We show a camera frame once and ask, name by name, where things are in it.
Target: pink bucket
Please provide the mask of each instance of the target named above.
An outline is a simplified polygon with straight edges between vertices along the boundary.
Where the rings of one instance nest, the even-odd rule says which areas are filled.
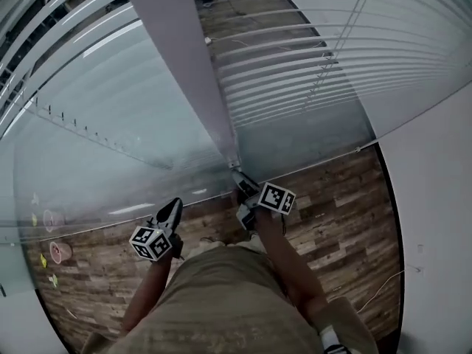
[[[62,263],[72,257],[72,248],[65,243],[55,243],[51,241],[49,244],[49,253],[55,263]]]
[[[43,225],[48,232],[52,232],[64,225],[64,217],[59,212],[53,212],[48,209],[44,210]]]

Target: black glove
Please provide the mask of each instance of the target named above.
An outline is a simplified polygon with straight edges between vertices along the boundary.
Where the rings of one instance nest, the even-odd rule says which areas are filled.
[[[172,257],[180,258],[182,253],[182,248],[184,248],[184,241],[176,233],[172,233],[169,236],[170,244],[172,245]]]

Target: t-shirt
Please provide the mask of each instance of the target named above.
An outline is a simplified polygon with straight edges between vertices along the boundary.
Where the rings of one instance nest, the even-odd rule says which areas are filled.
[[[319,333],[328,327],[353,352],[377,353],[345,298],[311,316],[310,325],[283,289],[264,254],[218,247],[183,263],[155,308],[126,337],[112,344],[95,333],[83,353],[322,354]]]

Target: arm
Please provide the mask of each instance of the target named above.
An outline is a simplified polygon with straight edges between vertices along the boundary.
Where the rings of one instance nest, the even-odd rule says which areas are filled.
[[[156,305],[164,292],[171,263],[172,251],[166,253],[160,261],[152,263],[125,312],[120,332],[121,337],[131,332]]]
[[[282,234],[280,222],[273,222],[267,209],[256,209],[256,230],[288,295],[306,318],[327,305],[323,287],[307,263]]]

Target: person's left arm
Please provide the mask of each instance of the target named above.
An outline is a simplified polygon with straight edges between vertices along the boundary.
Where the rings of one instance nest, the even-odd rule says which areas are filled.
[[[158,262],[151,264],[125,312],[119,334],[121,337],[131,332],[154,308],[164,292],[171,263],[172,251],[169,251]]]

